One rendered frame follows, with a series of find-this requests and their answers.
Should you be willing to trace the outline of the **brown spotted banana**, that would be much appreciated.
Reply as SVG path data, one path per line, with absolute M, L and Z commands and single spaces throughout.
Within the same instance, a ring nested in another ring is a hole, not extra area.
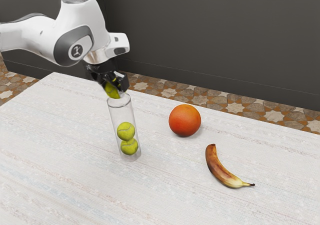
M 228 171 L 220 162 L 215 144 L 209 144 L 205 149 L 205 160 L 209 171 L 218 179 L 223 185 L 238 189 L 242 187 L 254 187 L 254 183 L 247 183 L 242 181 L 239 177 Z

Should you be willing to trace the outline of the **orange fruit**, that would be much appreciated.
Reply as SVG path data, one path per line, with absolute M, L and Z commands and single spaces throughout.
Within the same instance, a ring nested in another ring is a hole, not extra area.
M 171 111 L 168 123 L 175 134 L 181 137 L 189 137 L 199 130 L 201 115 L 192 105 L 181 104 Z

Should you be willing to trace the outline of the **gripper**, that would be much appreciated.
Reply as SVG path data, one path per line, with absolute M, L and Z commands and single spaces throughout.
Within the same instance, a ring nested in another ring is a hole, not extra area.
M 116 58 L 111 58 L 100 64 L 84 62 L 84 68 L 86 78 L 99 83 L 102 87 L 106 82 L 109 82 L 123 93 L 130 87 L 127 74 L 118 70 Z

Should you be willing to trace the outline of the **yellow tennis ball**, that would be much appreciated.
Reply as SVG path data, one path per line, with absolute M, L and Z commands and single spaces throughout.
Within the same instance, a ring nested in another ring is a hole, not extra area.
M 135 127 L 130 122 L 122 122 L 117 127 L 117 136 L 123 141 L 129 141 L 135 136 Z
M 125 155 L 133 155 L 137 152 L 139 147 L 139 144 L 135 138 L 132 138 L 128 141 L 123 140 L 120 144 L 120 150 L 125 154 Z
M 119 95 L 118 89 L 115 86 L 113 86 L 111 83 L 106 82 L 103 87 L 104 87 L 104 91 L 110 98 L 112 99 L 121 98 L 121 96 Z

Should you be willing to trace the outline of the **clear plastic tube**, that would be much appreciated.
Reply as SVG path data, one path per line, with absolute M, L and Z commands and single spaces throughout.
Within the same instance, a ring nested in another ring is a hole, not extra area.
M 120 156 L 133 162 L 141 156 L 141 145 L 131 97 L 125 93 L 119 99 L 108 98 L 107 104 Z

